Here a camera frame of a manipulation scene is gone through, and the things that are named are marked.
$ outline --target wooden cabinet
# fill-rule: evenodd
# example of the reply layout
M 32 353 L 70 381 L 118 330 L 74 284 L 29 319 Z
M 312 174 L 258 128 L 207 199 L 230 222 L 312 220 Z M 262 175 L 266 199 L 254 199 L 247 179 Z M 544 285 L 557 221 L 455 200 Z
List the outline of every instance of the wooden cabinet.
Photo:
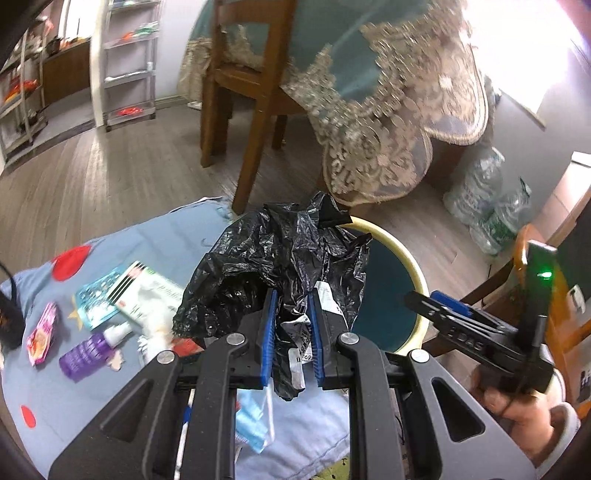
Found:
M 47 105 L 90 87 L 90 40 L 62 50 L 43 63 Z

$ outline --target chair leg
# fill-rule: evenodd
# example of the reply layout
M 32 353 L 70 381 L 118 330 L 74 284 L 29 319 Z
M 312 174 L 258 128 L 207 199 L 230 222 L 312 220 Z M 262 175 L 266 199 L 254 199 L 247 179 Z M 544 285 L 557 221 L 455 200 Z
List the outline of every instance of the chair leg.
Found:
M 287 126 L 287 115 L 277 115 L 275 120 L 275 131 L 273 132 L 273 141 L 271 148 L 273 150 L 280 150 L 283 146 L 283 136 L 285 135 L 285 128 Z
M 213 76 L 206 75 L 203 79 L 203 106 L 201 110 L 201 166 L 209 167 L 213 149 L 213 136 L 216 123 L 217 88 Z
M 248 203 L 248 197 L 251 195 L 258 166 L 261 163 L 262 149 L 265 144 L 267 126 L 270 120 L 268 102 L 266 102 L 266 105 L 259 105 L 259 102 L 257 102 L 255 113 L 252 117 L 251 131 L 248 135 L 248 146 L 244 153 L 242 170 L 240 171 L 236 194 L 232 202 L 232 209 L 238 215 L 244 213 L 246 204 Z
M 217 87 L 217 121 L 213 135 L 212 155 L 225 153 L 228 142 L 228 120 L 232 117 L 232 93 L 230 90 Z
M 228 112 L 231 108 L 231 94 L 220 87 L 213 76 L 207 75 L 203 89 L 201 111 L 201 166 L 213 164 L 212 155 L 226 151 L 228 138 Z

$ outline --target snack package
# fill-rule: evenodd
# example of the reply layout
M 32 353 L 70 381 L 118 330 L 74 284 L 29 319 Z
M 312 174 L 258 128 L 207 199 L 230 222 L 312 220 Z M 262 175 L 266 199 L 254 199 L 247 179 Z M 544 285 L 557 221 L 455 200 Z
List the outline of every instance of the snack package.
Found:
M 76 292 L 74 301 L 78 315 L 87 329 L 94 330 L 119 311 L 107 299 L 107 292 L 124 272 L 123 266 L 114 268 L 104 277 L 84 285 Z
M 51 333 L 56 319 L 57 305 L 54 302 L 49 302 L 43 310 L 37 327 L 27 337 L 27 352 L 31 365 L 39 365 L 45 361 L 51 345 Z

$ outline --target plastic water bottle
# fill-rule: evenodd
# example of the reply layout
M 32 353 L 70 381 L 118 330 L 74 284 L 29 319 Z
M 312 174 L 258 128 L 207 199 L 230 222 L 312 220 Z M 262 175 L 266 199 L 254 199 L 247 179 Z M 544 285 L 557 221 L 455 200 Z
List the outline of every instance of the plastic water bottle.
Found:
M 489 255 L 496 255 L 515 240 L 525 224 L 524 213 L 530 206 L 531 189 L 519 178 L 520 187 L 503 196 L 487 220 L 470 227 L 470 236 Z
M 493 147 L 476 148 L 476 160 L 464 180 L 443 196 L 447 210 L 465 225 L 474 225 L 490 213 L 503 186 L 503 155 Z

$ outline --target black bag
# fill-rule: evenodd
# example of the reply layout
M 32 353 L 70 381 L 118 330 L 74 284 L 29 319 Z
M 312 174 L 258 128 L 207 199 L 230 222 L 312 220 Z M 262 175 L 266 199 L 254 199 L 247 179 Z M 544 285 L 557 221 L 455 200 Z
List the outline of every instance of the black bag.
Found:
M 281 326 L 307 308 L 316 281 L 325 281 L 348 326 L 363 299 L 371 235 L 338 227 L 351 223 L 328 195 L 308 205 L 267 203 L 227 227 L 199 262 L 174 316 L 177 336 L 205 338 L 236 332 L 242 317 L 261 310 L 269 288 L 280 295 L 275 325 L 275 392 L 291 400 L 301 391 L 291 381 L 289 350 L 297 345 Z
M 2 348 L 13 350 L 22 345 L 25 333 L 25 319 L 17 302 L 17 284 L 11 273 L 0 262 L 0 268 L 8 275 L 11 285 L 11 298 L 0 291 L 0 343 Z

